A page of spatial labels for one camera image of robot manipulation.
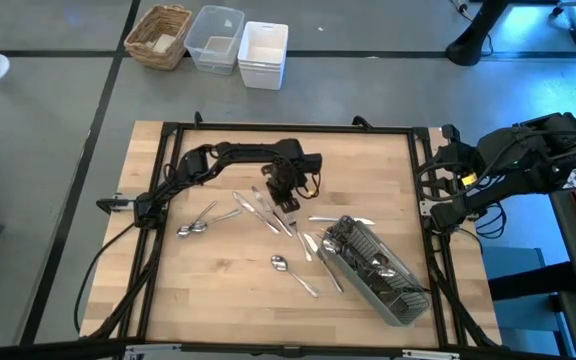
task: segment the silverware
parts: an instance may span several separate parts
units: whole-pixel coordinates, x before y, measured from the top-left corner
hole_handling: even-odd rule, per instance
[[[232,192],[232,197],[235,198],[235,200],[237,200],[237,202],[239,203],[239,205],[241,205],[244,209],[250,211],[253,215],[255,215],[259,220],[261,220],[264,224],[266,224],[266,226],[268,226],[268,228],[270,229],[270,231],[272,231],[275,234],[279,234],[279,229],[277,229],[277,227],[275,225],[273,225],[270,220],[266,219],[263,215],[261,215],[257,209],[255,209],[252,205],[250,205],[250,203],[248,201],[246,201],[246,199],[244,199],[243,196],[241,196],[238,192],[233,191]]]
[[[330,267],[328,266],[328,263],[326,262],[326,258],[324,258],[324,256],[317,251],[319,249],[319,247],[317,246],[315,239],[313,239],[310,235],[308,235],[306,233],[304,233],[304,237],[306,238],[306,241],[308,242],[308,246],[310,246],[310,250],[312,250],[312,253],[317,255],[317,257],[319,258],[319,261],[321,261],[321,263],[324,265],[324,269],[326,269],[326,272],[328,273],[328,277],[330,277],[330,280],[332,281],[333,285],[335,285],[335,288],[337,289],[337,291],[340,294],[343,294],[344,289],[341,287],[341,284],[339,283],[339,281],[335,277],[335,274],[333,274],[332,271],[330,270]]]
[[[374,266],[377,270],[377,275],[384,278],[391,278],[399,275],[397,270],[390,266],[390,261],[386,255],[377,253],[370,260],[370,265]]]
[[[204,215],[206,215],[208,213],[208,211],[210,211],[210,209],[212,209],[213,207],[215,207],[215,205],[217,205],[217,200],[213,201],[210,203],[210,205],[208,205],[208,207],[206,209],[204,209],[204,211],[202,211],[199,216],[197,216],[197,218],[195,220],[193,220],[193,222],[190,223],[190,225],[188,225],[188,229],[190,229],[193,225],[195,225],[195,223],[197,223],[197,221],[201,220],[202,217],[204,217]],[[190,230],[186,230],[186,231],[182,231],[182,227],[180,227],[177,230],[177,236],[181,236],[181,237],[185,237],[190,235]]]
[[[293,230],[295,230],[295,232],[297,233],[297,237],[299,238],[299,243],[301,244],[301,247],[304,249],[304,255],[306,256],[306,260],[312,261],[312,256],[310,256],[310,253],[308,252],[308,249],[306,248],[306,243],[304,242],[304,238],[301,236],[301,233],[299,233],[299,229],[297,228],[297,220],[295,220],[295,218],[290,214],[284,213],[284,216],[286,217],[286,221],[288,222],[288,225]]]
[[[218,216],[216,218],[212,218],[208,221],[201,221],[200,220],[200,221],[195,222],[195,224],[192,226],[188,226],[188,225],[182,226],[179,228],[179,230],[177,230],[177,236],[178,237],[186,237],[186,236],[190,235],[191,233],[202,233],[202,232],[206,231],[206,229],[208,229],[208,225],[210,225],[214,222],[220,221],[220,220],[226,220],[228,218],[231,218],[233,216],[237,216],[239,214],[241,214],[241,210],[235,209],[235,210],[229,212],[228,214],[221,215],[221,216]]]
[[[364,218],[353,218],[357,221],[361,221],[365,225],[375,225],[375,222],[369,219]],[[331,218],[331,217],[324,217],[324,216],[310,216],[308,220],[313,222],[337,222],[339,218]]]
[[[303,280],[302,278],[300,278],[299,276],[295,275],[293,272],[288,270],[288,261],[286,261],[286,259],[283,256],[281,256],[281,255],[271,256],[270,257],[270,263],[272,264],[272,267],[275,268],[275,270],[280,271],[280,272],[287,272],[292,277],[294,277],[295,280],[299,281],[299,283],[301,285],[303,285],[303,287],[305,287],[306,290],[308,290],[310,295],[312,295],[314,297],[319,297],[319,290],[317,290],[316,287],[308,284],[305,280]]]
[[[324,247],[324,250],[328,251],[329,253],[332,253],[335,255],[338,255],[341,253],[341,245],[339,244],[339,242],[337,242],[333,239],[323,239],[322,245]]]
[[[288,234],[288,236],[292,237],[292,232],[290,232],[290,229],[288,229],[288,225],[284,223],[279,214],[277,214],[277,212],[272,208],[272,206],[270,206],[270,203],[268,203],[268,201],[264,199],[263,195],[261,195],[259,190],[257,190],[257,188],[254,186],[251,186],[251,189],[253,194],[255,194],[255,199],[257,199],[257,201],[261,204],[264,210],[272,213],[272,216],[275,218],[275,220],[277,220],[279,226],[281,226],[281,228],[286,232],[286,234]]]

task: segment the knife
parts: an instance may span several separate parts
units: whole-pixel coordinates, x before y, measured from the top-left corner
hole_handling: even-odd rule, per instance
[[[290,230],[288,229],[288,226],[286,224],[284,224],[284,221],[279,217],[277,212],[272,209],[272,207],[270,206],[268,201],[266,201],[266,199],[264,199],[264,197],[261,195],[259,190],[257,190],[257,188],[254,185],[251,186],[251,189],[252,189],[253,194],[255,194],[255,199],[257,199],[257,201],[259,201],[259,203],[264,208],[264,210],[266,210],[267,212],[271,212],[272,216],[274,216],[275,220],[277,220],[277,222],[279,223],[279,226],[281,226],[281,228],[284,229],[284,231],[286,232],[286,234],[288,234],[288,236],[292,237],[292,232],[290,232]]]
[[[268,219],[266,219],[265,217],[263,217],[263,215],[261,215],[257,209],[255,209],[252,205],[250,205],[250,203],[248,201],[246,201],[246,199],[244,199],[243,196],[241,196],[238,192],[233,191],[232,192],[232,197],[235,198],[235,200],[237,200],[237,202],[239,203],[239,205],[241,205],[241,207],[243,207],[244,209],[250,211],[253,215],[255,215],[259,220],[261,220],[264,224],[266,224],[266,226],[268,226],[268,228],[270,229],[270,231],[272,231],[275,234],[279,234],[279,229],[277,229],[277,227],[275,225],[273,225]]]
[[[335,288],[337,288],[337,291],[340,294],[343,294],[344,289],[341,287],[341,284],[339,284],[339,281],[335,277],[335,274],[333,274],[332,271],[330,270],[330,267],[328,267],[328,263],[326,263],[326,258],[324,258],[324,256],[319,251],[317,251],[319,249],[319,247],[317,246],[315,239],[313,239],[312,236],[310,236],[306,233],[304,233],[304,237],[306,238],[306,242],[308,243],[308,246],[310,246],[310,250],[312,250],[313,254],[317,255],[317,257],[319,258],[321,263],[324,265],[324,268],[326,269],[326,272],[328,273],[330,280],[335,285]]]
[[[361,221],[364,225],[375,225],[375,222],[369,219],[364,218],[353,218],[357,221]],[[330,217],[323,217],[323,216],[310,216],[308,220],[313,222],[337,222],[339,218],[330,218]]]

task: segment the white plastic bin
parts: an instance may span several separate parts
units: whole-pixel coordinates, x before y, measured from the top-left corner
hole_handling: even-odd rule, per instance
[[[230,75],[237,59],[243,28],[243,12],[206,5],[201,8],[188,31],[184,46],[197,69]]]
[[[284,77],[284,67],[279,69],[259,69],[239,64],[241,77],[244,79],[246,87],[266,90],[281,89],[281,82]]]
[[[279,90],[286,63],[288,25],[246,23],[237,60],[247,87]]]

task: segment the wooden table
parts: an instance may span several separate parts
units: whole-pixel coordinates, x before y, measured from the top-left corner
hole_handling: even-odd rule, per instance
[[[162,124],[135,124],[118,187],[128,197],[148,189]],[[431,134],[433,147],[445,143],[438,129],[431,129]],[[184,132],[181,153],[222,141],[274,143],[288,137],[297,138],[306,153],[320,152],[324,159],[320,196],[299,199],[302,209],[295,214],[300,230],[314,234],[322,227],[308,222],[308,215],[370,218],[377,223],[373,231],[428,286],[405,136],[198,130]],[[207,218],[237,208],[233,190],[253,204],[251,185],[267,195],[260,166],[232,165],[203,187],[185,190],[172,200],[147,340],[437,347],[432,309],[411,327],[386,325],[342,276],[339,278],[346,292],[338,294],[322,265],[316,259],[305,260],[296,237],[272,234],[249,213],[215,223],[206,233],[184,240],[175,236],[179,226],[192,221],[213,200],[218,204]],[[113,213],[105,241],[126,227],[132,216],[131,211]],[[471,224],[464,226],[472,230]],[[131,230],[101,256],[82,335],[99,327],[123,296],[137,234],[138,229]],[[477,242],[455,234],[450,246],[463,304],[486,334],[501,343]],[[321,296],[311,297],[290,276],[275,271],[269,261],[273,254],[285,256],[290,268],[319,288]],[[141,308],[140,301],[134,307],[135,314]],[[443,309],[448,338],[454,343],[450,306],[445,299]],[[137,318],[133,317],[129,334],[136,332]]]

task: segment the wicker basket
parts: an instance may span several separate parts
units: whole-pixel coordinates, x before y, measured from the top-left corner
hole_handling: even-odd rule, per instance
[[[159,69],[174,69],[186,53],[183,38],[186,36],[192,12],[181,5],[155,5],[139,20],[128,34],[124,47],[143,65]],[[175,41],[165,52],[155,52],[146,45],[157,41],[162,34],[175,37]]]

